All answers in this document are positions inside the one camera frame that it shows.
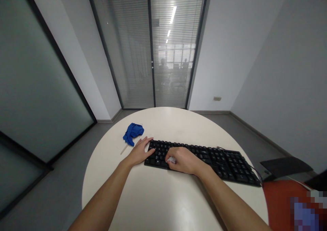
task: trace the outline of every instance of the hand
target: hand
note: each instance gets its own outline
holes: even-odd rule
[[[170,156],[176,159],[176,164],[167,161]],[[208,165],[184,147],[170,148],[165,157],[170,169],[198,176],[199,172]]]
[[[147,136],[143,140],[140,139],[135,145],[135,147],[132,149],[132,151],[129,153],[129,155],[124,159],[124,161],[127,162],[128,165],[133,167],[137,164],[140,164],[142,161],[152,155],[155,149],[151,149],[148,152],[144,151],[145,146],[152,139],[153,137],[148,138]]]

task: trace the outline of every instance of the baseboard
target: baseboard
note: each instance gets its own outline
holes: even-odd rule
[[[114,123],[115,119],[117,118],[117,116],[122,112],[122,109],[119,109],[118,112],[115,114],[115,116],[110,119],[110,120],[97,120],[98,123]]]
[[[232,111],[230,111],[230,114],[238,122],[240,122],[241,124],[243,124],[244,126],[246,126],[250,131],[252,131],[256,135],[258,135],[259,137],[261,137],[264,141],[266,141],[267,143],[269,143],[270,145],[272,145],[274,148],[276,148],[281,154],[283,154],[286,157],[293,156],[290,153],[288,153],[285,149],[283,149],[282,147],[280,147],[278,144],[274,143],[272,140],[270,140],[269,138],[267,138],[264,134],[262,134],[261,132],[259,132],[257,129],[255,129],[254,127],[250,126],[248,123],[246,123],[244,120],[242,120],[236,114],[234,114]]]
[[[197,114],[229,114],[230,111],[229,110],[191,110],[194,113]]]

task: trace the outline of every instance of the gray floor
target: gray floor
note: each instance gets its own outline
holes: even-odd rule
[[[122,111],[115,120],[134,111]],[[274,147],[248,130],[229,114],[202,114],[226,130],[244,149],[263,175],[260,161],[283,157]],[[91,154],[102,136],[114,125],[96,124],[54,165],[49,173],[0,221],[0,230],[67,230],[82,209],[82,185]],[[305,180],[308,176],[294,176]]]

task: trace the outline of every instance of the forearm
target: forearm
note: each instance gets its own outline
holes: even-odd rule
[[[206,166],[197,176],[202,181],[228,231],[269,230],[269,226]]]
[[[69,231],[105,230],[110,227],[132,166],[122,161],[82,210]]]

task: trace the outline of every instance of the blue glove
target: blue glove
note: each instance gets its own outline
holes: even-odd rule
[[[127,131],[125,132],[125,135],[123,136],[123,139],[125,142],[127,142],[128,145],[131,145],[134,147],[133,138],[143,135],[144,129],[141,125],[131,123]]]

